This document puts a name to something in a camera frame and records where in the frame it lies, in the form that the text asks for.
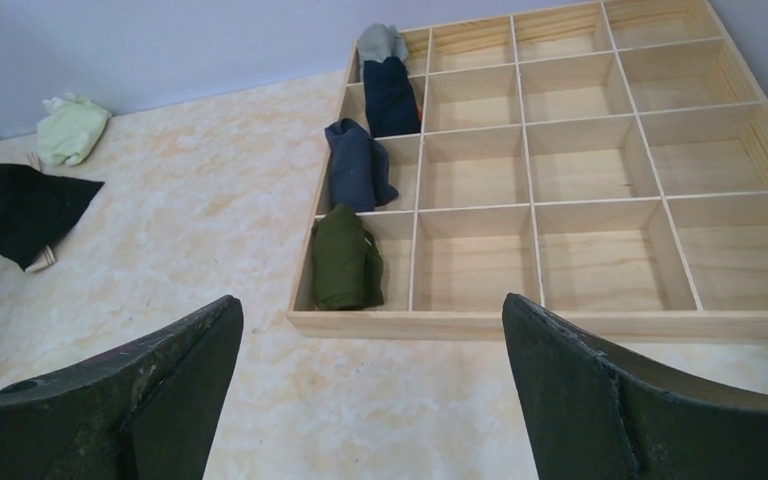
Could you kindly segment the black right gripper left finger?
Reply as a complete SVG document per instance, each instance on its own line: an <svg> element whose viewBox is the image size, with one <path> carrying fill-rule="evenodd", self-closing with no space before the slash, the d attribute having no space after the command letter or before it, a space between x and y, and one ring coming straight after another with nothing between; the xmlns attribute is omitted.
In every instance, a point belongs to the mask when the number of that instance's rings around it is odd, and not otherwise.
<svg viewBox="0 0 768 480"><path fill-rule="evenodd" d="M0 479L200 479L244 330L223 296L0 390Z"/></svg>

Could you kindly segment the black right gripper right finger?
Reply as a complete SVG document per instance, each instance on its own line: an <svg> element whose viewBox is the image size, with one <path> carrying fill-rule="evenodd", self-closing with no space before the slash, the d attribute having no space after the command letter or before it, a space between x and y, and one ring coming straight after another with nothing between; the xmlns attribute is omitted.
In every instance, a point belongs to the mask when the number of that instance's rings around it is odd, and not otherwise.
<svg viewBox="0 0 768 480"><path fill-rule="evenodd" d="M768 395L678 370L515 293L502 325L542 479L768 479Z"/></svg>

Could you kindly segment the dark green underwear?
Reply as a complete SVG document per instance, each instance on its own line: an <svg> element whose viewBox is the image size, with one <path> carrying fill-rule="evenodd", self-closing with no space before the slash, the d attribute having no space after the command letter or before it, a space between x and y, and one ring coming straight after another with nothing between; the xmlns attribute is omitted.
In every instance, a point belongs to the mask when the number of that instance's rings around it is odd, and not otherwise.
<svg viewBox="0 0 768 480"><path fill-rule="evenodd" d="M384 304L384 264L375 238L346 204L312 231L314 302L323 311L363 310Z"/></svg>

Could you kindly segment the navy underwear cream waistband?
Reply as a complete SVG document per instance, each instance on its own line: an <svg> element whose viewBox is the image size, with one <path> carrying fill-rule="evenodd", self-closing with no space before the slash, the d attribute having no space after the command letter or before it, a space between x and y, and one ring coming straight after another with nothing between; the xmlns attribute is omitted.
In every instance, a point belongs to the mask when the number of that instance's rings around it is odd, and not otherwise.
<svg viewBox="0 0 768 480"><path fill-rule="evenodd" d="M327 175L332 208L347 205L354 212L371 212L400 195L390 183L386 148L351 118L342 118L324 130L330 148Z"/></svg>

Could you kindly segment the navy orange underwear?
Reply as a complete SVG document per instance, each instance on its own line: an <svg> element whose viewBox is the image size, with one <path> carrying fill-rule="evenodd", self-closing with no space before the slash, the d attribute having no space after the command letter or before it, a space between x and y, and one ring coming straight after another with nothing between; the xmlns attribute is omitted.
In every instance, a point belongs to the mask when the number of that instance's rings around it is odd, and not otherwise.
<svg viewBox="0 0 768 480"><path fill-rule="evenodd" d="M417 134L419 108L407 69L396 56L363 64L365 114L375 138Z"/></svg>

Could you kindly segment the grey underwear white waistband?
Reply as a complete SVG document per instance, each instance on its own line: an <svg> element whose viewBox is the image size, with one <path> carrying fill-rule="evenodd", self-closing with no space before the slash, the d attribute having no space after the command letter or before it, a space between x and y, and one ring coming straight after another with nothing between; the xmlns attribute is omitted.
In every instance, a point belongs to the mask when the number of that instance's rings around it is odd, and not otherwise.
<svg viewBox="0 0 768 480"><path fill-rule="evenodd" d="M358 38L357 55L358 75L363 80L367 61L383 63L387 58L397 57L404 62L409 57L409 49L395 25L374 23Z"/></svg>

